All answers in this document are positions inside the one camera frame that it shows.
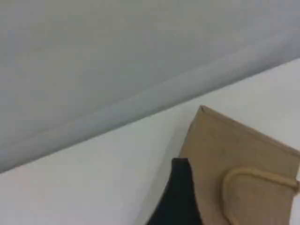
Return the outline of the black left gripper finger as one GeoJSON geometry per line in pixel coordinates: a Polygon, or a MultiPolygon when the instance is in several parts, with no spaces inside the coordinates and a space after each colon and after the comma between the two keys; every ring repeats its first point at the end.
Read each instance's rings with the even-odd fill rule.
{"type": "Polygon", "coordinates": [[[192,169],[187,158],[173,158],[168,182],[148,225],[202,225],[192,169]]]}

